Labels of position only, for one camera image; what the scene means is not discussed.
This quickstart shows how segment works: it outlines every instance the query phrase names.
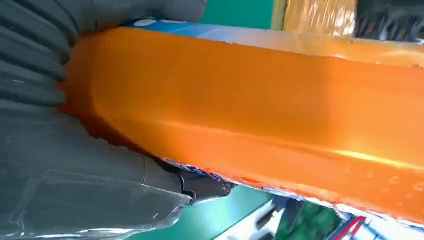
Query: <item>green surface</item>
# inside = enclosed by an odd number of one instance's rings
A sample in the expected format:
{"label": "green surface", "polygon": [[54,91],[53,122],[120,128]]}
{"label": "green surface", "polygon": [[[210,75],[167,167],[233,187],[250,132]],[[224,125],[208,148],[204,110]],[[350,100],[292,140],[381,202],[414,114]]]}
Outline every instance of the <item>green surface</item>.
{"label": "green surface", "polygon": [[203,24],[270,29],[274,0],[209,0]]}
{"label": "green surface", "polygon": [[140,233],[128,240],[212,240],[270,200],[270,195],[237,186],[225,198],[186,206],[171,228]]}
{"label": "green surface", "polygon": [[322,240],[334,232],[341,221],[333,209],[305,202],[291,232],[288,232],[288,223],[282,218],[276,239]]}

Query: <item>green floor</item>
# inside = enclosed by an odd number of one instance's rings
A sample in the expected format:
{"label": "green floor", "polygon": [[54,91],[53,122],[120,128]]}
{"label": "green floor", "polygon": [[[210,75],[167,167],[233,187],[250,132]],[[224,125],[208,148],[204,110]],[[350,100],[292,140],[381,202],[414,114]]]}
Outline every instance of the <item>green floor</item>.
{"label": "green floor", "polygon": [[274,0],[209,0],[204,24],[270,29]]}

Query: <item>package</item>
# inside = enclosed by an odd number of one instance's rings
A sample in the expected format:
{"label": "package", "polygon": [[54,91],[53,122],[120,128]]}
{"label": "package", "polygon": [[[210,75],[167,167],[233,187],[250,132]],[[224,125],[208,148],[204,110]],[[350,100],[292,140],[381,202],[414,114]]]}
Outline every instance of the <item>package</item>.
{"label": "package", "polygon": [[285,32],[351,37],[356,0],[287,0]]}
{"label": "package", "polygon": [[93,136],[412,226],[424,223],[423,66],[416,44],[141,20],[78,42],[62,87]]}

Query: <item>machine part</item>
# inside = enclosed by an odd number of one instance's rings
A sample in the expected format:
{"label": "machine part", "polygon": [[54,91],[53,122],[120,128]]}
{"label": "machine part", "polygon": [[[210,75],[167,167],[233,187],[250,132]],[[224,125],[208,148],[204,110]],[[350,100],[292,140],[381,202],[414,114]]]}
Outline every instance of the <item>machine part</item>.
{"label": "machine part", "polygon": [[210,176],[181,170],[182,193],[192,197],[189,205],[202,204],[214,199],[224,198],[236,186],[224,180],[213,179]]}
{"label": "machine part", "polygon": [[[272,200],[268,201],[250,215],[246,216],[240,222],[234,224],[232,227],[227,229],[215,240],[262,240],[262,239],[274,239],[277,234],[284,209],[279,212],[274,211],[275,205]],[[261,228],[257,228],[257,223],[267,216],[269,213],[274,213],[273,217],[265,222],[265,225]]]}
{"label": "machine part", "polygon": [[424,5],[409,1],[359,3],[354,36],[361,39],[421,43],[424,40]]}
{"label": "machine part", "polygon": [[191,200],[179,176],[90,137],[56,109],[56,85],[80,34],[204,10],[200,0],[0,1],[0,239],[126,236],[179,219]]}

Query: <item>transparent plastic wrap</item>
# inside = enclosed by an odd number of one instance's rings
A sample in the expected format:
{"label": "transparent plastic wrap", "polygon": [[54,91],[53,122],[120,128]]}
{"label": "transparent plastic wrap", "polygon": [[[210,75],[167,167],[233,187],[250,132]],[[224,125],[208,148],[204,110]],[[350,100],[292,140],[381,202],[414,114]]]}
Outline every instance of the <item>transparent plastic wrap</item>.
{"label": "transparent plastic wrap", "polygon": [[351,37],[356,0],[288,0],[285,32]]}
{"label": "transparent plastic wrap", "polygon": [[0,161],[0,239],[120,239],[177,221],[190,197]]}

